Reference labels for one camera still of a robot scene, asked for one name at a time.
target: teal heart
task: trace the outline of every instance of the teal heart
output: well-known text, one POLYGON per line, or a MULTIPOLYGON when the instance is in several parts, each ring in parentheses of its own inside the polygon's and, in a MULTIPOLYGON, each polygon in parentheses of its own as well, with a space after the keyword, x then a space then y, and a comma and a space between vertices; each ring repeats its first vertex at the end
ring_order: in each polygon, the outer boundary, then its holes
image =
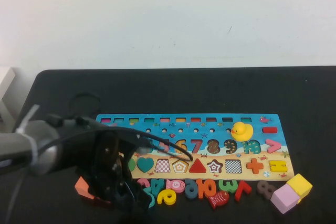
POLYGON ((140 157, 136 165, 138 166, 140 171, 146 173, 154 166, 154 160, 151 157, 148 158, 140 157))

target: red rectangle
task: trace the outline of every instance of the red rectangle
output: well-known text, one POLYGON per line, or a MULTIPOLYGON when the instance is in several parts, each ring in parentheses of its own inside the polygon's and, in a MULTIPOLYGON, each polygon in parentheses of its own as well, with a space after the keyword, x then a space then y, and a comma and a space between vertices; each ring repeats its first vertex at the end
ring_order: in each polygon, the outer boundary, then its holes
POLYGON ((276 127, 263 127, 262 132, 264 132, 264 133, 278 133, 278 128, 276 128, 276 127))
POLYGON ((190 121, 192 123, 197 123, 197 122, 199 123, 201 121, 201 118, 191 118, 190 121))

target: number puzzle board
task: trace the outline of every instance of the number puzzle board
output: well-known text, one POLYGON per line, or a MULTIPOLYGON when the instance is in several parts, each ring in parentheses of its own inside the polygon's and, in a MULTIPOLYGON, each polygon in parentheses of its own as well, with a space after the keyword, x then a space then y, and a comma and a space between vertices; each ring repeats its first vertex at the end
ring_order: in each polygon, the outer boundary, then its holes
MULTIPOLYGON (((192 162, 185 162, 157 150, 135 153, 130 161, 133 165, 129 166, 133 178, 289 180, 294 177, 277 114, 102 114, 97 116, 97 121, 149 132, 187 149, 194 157, 192 162), (231 136, 236 122, 253 126, 249 142, 237 142, 231 136), (264 127, 276 127, 277 133, 263 133, 264 127), (268 153, 271 146, 266 144, 267 139, 280 143, 281 148, 268 153), (263 164, 262 169, 256 169, 258 174, 247 168, 252 158, 263 164), (285 161, 287 172, 272 172, 269 161, 285 161)), ((152 141, 156 146, 185 156, 172 147, 152 141)))

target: number 7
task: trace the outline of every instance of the number 7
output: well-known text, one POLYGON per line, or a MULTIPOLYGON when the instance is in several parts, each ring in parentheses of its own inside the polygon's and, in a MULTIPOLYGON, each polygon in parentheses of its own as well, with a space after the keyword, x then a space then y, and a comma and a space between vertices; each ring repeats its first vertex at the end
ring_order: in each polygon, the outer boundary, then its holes
POLYGON ((199 139, 191 139, 190 142, 192 144, 196 144, 192 153, 197 153, 199 148, 201 148, 201 145, 203 144, 203 140, 199 140, 199 139))

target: star shape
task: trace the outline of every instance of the star shape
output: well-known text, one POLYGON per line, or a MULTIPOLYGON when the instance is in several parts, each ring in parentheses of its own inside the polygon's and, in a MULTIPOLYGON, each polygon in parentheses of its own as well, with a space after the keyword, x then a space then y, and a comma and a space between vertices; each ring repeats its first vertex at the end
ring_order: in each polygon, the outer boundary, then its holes
POLYGON ((221 173, 223 164, 217 160, 212 160, 210 163, 207 163, 210 173, 221 173))

